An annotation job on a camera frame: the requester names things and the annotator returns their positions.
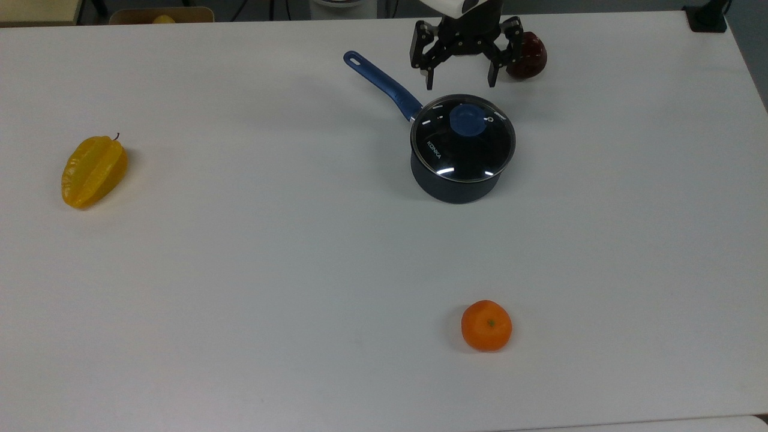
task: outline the saucepan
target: saucepan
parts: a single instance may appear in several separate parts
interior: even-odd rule
[[[397,81],[355,51],[344,62],[384,91],[411,125],[411,172],[425,192],[464,204],[496,186],[515,153],[515,130],[483,98],[447,95],[422,106]]]

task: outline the orange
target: orange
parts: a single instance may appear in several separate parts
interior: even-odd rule
[[[480,300],[464,311],[462,336],[478,351],[498,351],[512,336],[512,320],[503,307],[490,300]]]

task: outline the red apple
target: red apple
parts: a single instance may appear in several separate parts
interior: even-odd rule
[[[547,49],[533,32],[523,33],[522,57],[507,66],[507,73],[517,79],[533,78],[547,65]]]

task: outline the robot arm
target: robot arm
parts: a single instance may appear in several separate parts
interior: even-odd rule
[[[530,64],[532,61],[541,63],[541,53],[531,52],[531,48],[544,50],[544,46],[535,35],[523,32],[520,18],[512,17],[499,24],[502,0],[421,1],[445,15],[436,27],[424,21],[416,22],[413,32],[411,66],[426,75],[428,90],[432,90],[437,65],[452,55],[485,55],[491,62],[488,70],[488,85],[491,87],[495,86],[498,70],[502,67],[506,66],[507,71],[516,76],[514,71],[519,69],[519,64]],[[507,39],[507,46],[503,50],[495,44],[501,34]],[[531,37],[537,43],[525,47]],[[435,44],[424,52],[427,45],[433,42]],[[527,53],[524,53],[524,48],[528,48]],[[546,63],[546,51],[543,60]],[[530,78],[537,73],[518,78]]]

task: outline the table surface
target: table surface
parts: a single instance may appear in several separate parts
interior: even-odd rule
[[[768,116],[682,12],[522,17],[530,81],[409,67],[414,20],[0,29],[0,429],[472,431],[768,411]],[[480,201],[409,170],[422,103],[508,114]],[[114,136],[125,179],[59,178]],[[490,298],[515,334],[469,349]]]
[[[76,25],[82,0],[0,0],[0,27]]]

